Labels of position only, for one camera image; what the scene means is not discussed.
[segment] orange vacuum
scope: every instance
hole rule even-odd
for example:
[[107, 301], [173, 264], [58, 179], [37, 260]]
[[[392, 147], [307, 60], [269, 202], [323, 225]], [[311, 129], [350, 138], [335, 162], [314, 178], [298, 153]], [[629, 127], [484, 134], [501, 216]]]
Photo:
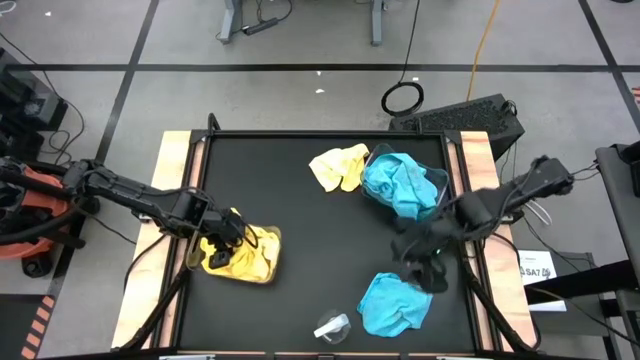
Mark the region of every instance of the orange vacuum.
[[23, 272], [35, 278], [51, 271], [55, 243], [82, 248], [84, 241], [68, 234], [82, 215], [59, 180], [66, 169], [32, 166], [40, 171], [9, 157], [0, 159], [0, 259], [22, 259]]

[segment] blue cloth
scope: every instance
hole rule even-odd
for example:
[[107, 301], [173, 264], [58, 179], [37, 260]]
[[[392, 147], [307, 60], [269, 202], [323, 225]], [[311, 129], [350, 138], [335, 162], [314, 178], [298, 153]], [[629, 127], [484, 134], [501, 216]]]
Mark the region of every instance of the blue cloth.
[[418, 220], [437, 205], [438, 189], [425, 178], [426, 173], [407, 154], [384, 154], [364, 170], [362, 186], [398, 216]]
[[380, 273], [360, 300], [358, 312], [369, 334], [396, 337], [406, 328], [420, 329], [432, 298], [396, 274]]

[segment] wooden edge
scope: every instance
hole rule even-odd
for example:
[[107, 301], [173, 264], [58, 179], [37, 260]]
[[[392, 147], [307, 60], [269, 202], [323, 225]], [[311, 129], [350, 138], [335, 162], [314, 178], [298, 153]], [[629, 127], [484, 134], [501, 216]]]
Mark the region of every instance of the wooden edge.
[[[193, 154], [193, 160], [191, 162], [191, 174], [189, 176], [189, 186], [198, 186], [198, 179], [200, 178], [200, 171], [202, 167], [202, 157], [204, 156], [204, 141], [199, 141], [196, 144], [196, 148]], [[182, 266], [182, 261], [184, 259], [184, 254], [187, 249], [187, 239], [179, 239], [178, 240], [178, 248], [175, 255], [175, 262], [173, 265], [173, 275], [172, 280], [178, 274], [180, 267]], [[160, 347], [169, 347], [171, 346], [171, 335], [173, 334], [173, 325], [175, 323], [175, 315], [176, 315], [176, 307], [178, 304], [178, 295], [182, 292], [182, 290], [178, 291], [176, 295], [171, 300], [171, 303], [167, 307], [167, 310], [164, 313], [164, 320], [162, 322], [162, 330], [160, 333]]]
[[[456, 150], [456, 146], [453, 143], [449, 143], [447, 145], [447, 150], [449, 152], [449, 163], [451, 164], [451, 173], [453, 175], [453, 187], [456, 191], [456, 194], [462, 194], [464, 192], [464, 185], [462, 184], [462, 174], [460, 173], [460, 164], [458, 163], [458, 152]], [[472, 244], [466, 244], [465, 246], [467, 250], [467, 255], [472, 259], [469, 259], [469, 263], [471, 264], [471, 269], [473, 273], [478, 276], [478, 264], [476, 260], [473, 259], [475, 257], [475, 249]], [[476, 295], [473, 295], [473, 299], [475, 302], [476, 308], [476, 317], [478, 321], [478, 328], [480, 331], [480, 347], [484, 350], [493, 350], [493, 343], [491, 342], [491, 329], [489, 328], [489, 317], [487, 316], [487, 311], [482, 306], [480, 299]]]
[[[471, 190], [498, 187], [500, 182], [487, 133], [468, 131], [461, 134]], [[502, 225], [496, 232], [513, 241], [509, 226]], [[487, 239], [484, 255], [493, 301], [522, 340], [533, 346], [536, 335], [516, 254], [508, 244], [491, 236]], [[510, 351], [511, 347], [502, 336], [501, 341], [503, 349]]]
[[[190, 131], [166, 131], [164, 133], [151, 181], [153, 187], [173, 189], [182, 185], [190, 136]], [[155, 224], [142, 224], [134, 258], [160, 236]], [[122, 298], [112, 347], [122, 346], [129, 341], [156, 306], [162, 287], [169, 242], [167, 237], [141, 258], [132, 269]]]

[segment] yellow towel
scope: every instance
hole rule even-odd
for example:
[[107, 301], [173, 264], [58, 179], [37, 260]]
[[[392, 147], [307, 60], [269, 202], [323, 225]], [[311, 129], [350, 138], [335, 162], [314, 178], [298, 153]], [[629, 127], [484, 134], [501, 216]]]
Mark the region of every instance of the yellow towel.
[[326, 192], [335, 190], [341, 180], [342, 190], [353, 191], [362, 183], [364, 158], [367, 155], [369, 149], [365, 144], [347, 149], [331, 149], [313, 158], [309, 167]]
[[[221, 268], [211, 269], [209, 267], [209, 259], [215, 254], [216, 247], [209, 245], [206, 238], [200, 239], [200, 248], [205, 253], [202, 267], [208, 274], [262, 284], [273, 279], [280, 253], [280, 230], [275, 226], [249, 226], [258, 237], [258, 248], [253, 248], [245, 239], [240, 247], [235, 248], [229, 265]], [[255, 244], [256, 239], [251, 230], [247, 228], [245, 233], [251, 243]]]

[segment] white paper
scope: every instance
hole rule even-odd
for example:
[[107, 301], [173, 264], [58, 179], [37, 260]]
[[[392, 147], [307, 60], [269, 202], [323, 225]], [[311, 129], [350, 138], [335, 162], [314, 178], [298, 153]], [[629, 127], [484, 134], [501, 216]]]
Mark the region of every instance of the white paper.
[[[518, 250], [520, 254], [520, 275], [524, 285], [556, 277], [551, 253], [548, 251]], [[529, 305], [530, 311], [567, 311], [564, 301], [552, 301]]]

